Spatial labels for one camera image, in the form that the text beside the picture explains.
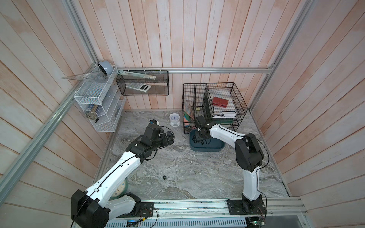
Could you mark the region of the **dark teal storage box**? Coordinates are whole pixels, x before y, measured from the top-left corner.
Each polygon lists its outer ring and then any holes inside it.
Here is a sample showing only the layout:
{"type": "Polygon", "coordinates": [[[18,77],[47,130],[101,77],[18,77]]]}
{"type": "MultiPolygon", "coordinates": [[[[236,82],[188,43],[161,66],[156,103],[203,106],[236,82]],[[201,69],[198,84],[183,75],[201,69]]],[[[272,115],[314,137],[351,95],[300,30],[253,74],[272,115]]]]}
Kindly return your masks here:
{"type": "Polygon", "coordinates": [[[197,130],[194,129],[189,134],[189,144],[190,148],[194,152],[220,152],[224,146],[225,142],[216,139],[198,139],[196,136],[197,130]]]}

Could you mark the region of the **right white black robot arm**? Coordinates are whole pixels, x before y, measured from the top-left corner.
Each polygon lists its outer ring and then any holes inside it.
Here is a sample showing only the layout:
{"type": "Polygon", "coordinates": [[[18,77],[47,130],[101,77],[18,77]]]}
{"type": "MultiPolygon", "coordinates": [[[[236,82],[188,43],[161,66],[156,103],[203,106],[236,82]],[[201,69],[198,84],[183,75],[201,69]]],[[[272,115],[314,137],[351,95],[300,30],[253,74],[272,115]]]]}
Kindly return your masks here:
{"type": "Polygon", "coordinates": [[[259,190],[259,172],[264,153],[259,140],[253,134],[239,134],[218,123],[207,122],[203,116],[195,118],[196,136],[202,139],[218,139],[235,149],[236,162],[243,169],[243,191],[241,200],[228,199],[230,215],[261,215],[267,214],[265,196],[259,190]]]}

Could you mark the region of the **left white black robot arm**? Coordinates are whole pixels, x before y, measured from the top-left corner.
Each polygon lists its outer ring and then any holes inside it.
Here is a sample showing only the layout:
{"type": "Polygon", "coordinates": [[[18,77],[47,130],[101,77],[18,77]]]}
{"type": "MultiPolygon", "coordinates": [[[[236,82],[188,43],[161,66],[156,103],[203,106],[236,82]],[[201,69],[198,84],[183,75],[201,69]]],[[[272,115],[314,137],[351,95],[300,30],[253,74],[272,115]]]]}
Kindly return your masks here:
{"type": "Polygon", "coordinates": [[[118,199],[111,199],[117,188],[130,173],[144,161],[152,159],[151,154],[172,145],[175,135],[172,130],[151,120],[144,134],[132,141],[116,164],[85,191],[77,190],[71,197],[73,224],[81,228],[103,228],[114,218],[122,215],[141,215],[141,199],[126,193],[118,199]]]}

